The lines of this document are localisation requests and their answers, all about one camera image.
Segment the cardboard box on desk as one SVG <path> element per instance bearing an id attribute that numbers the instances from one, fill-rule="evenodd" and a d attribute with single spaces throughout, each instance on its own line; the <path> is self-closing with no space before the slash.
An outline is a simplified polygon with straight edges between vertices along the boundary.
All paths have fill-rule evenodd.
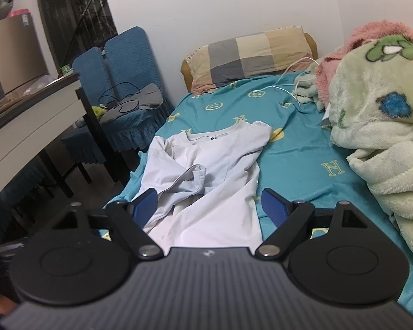
<path id="1" fill-rule="evenodd" d="M 48 73 L 30 13 L 0 20 L 0 100 Z"/>

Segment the blue covered chair near bed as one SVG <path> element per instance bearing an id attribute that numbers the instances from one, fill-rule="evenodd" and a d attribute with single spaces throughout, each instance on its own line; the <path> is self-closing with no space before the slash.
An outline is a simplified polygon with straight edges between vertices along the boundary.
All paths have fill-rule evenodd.
<path id="1" fill-rule="evenodd" d="M 148 84 L 156 84 L 161 91 L 164 102 L 159 108 L 136 110 L 103 124 L 115 150 L 146 149 L 173 111 L 148 36 L 141 27 L 132 27 L 109 40 L 104 52 L 113 87 L 102 94 L 101 104 L 120 101 Z"/>

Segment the blue covered chair far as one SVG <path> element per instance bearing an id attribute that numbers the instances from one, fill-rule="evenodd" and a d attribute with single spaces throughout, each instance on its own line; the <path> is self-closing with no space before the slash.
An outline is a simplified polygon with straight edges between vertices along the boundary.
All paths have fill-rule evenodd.
<path id="1" fill-rule="evenodd" d="M 90 105 L 100 106 L 100 97 L 112 87 L 101 50 L 98 47 L 89 49 L 73 61 L 72 68 L 79 75 Z M 103 164 L 105 162 L 86 125 L 66 132 L 60 140 L 77 163 Z"/>

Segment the green and pink fleece blanket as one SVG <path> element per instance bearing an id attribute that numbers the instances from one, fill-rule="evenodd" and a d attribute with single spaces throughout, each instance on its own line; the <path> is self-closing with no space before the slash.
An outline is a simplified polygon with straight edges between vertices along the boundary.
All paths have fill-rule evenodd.
<path id="1" fill-rule="evenodd" d="M 337 51 L 309 64 L 294 95 L 324 111 L 331 141 L 413 253 L 413 29 L 358 27 Z"/>

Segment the white t-shirt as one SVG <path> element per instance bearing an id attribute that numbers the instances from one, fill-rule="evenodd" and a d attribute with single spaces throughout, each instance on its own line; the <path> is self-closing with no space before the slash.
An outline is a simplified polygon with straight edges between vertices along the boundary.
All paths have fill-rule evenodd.
<path id="1" fill-rule="evenodd" d="M 157 208 L 143 229 L 163 250 L 247 247 L 262 232 L 254 197 L 257 160 L 271 138 L 264 122 L 237 122 L 208 133 L 153 138 L 140 192 L 153 188 Z"/>

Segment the checkered pillow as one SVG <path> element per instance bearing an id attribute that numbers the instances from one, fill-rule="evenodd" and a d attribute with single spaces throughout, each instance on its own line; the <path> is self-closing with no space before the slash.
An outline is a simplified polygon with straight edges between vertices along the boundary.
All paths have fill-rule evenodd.
<path id="1" fill-rule="evenodd" d="M 234 81 L 307 68 L 313 59 L 299 26 L 282 27 L 210 43 L 188 54 L 193 95 L 216 91 Z"/>

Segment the white desk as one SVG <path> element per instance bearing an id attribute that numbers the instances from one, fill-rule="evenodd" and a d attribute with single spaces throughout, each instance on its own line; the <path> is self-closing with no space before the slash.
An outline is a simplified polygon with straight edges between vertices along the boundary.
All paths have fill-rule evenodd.
<path id="1" fill-rule="evenodd" d="M 78 74 L 52 82 L 0 113 L 0 192 L 42 149 L 86 114 Z"/>

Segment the teal patterned bed sheet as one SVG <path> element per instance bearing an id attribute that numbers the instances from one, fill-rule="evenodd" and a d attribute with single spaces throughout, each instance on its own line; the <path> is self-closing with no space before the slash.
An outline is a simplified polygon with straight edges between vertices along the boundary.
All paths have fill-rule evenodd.
<path id="1" fill-rule="evenodd" d="M 327 130 L 321 128 L 322 114 L 314 104 L 296 102 L 292 97 L 294 79 L 294 74 L 244 79 L 210 94 L 188 95 L 155 137 L 167 139 L 183 131 L 208 133 L 237 122 L 264 122 L 271 126 L 272 133 L 257 160 L 260 174 L 254 197 L 262 242 L 275 231 L 260 200 L 262 191 L 271 188 L 288 200 L 305 200 L 321 208 L 349 200 L 405 249 L 403 238 L 366 183 L 350 169 L 348 151 L 334 146 Z M 147 157 L 148 151 L 140 156 L 138 168 L 118 195 L 119 201 L 130 202 L 143 193 L 139 189 Z"/>

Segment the grey cloth on chair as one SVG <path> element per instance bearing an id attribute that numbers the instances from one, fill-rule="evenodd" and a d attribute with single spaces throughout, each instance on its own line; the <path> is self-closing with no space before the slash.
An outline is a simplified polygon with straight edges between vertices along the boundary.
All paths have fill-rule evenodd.
<path id="1" fill-rule="evenodd" d="M 108 124 L 109 122 L 114 122 L 114 120 L 136 110 L 157 109 L 163 102 L 164 99 L 158 86 L 156 84 L 148 84 L 138 92 L 115 102 L 114 106 L 110 106 L 100 118 L 100 123 Z"/>

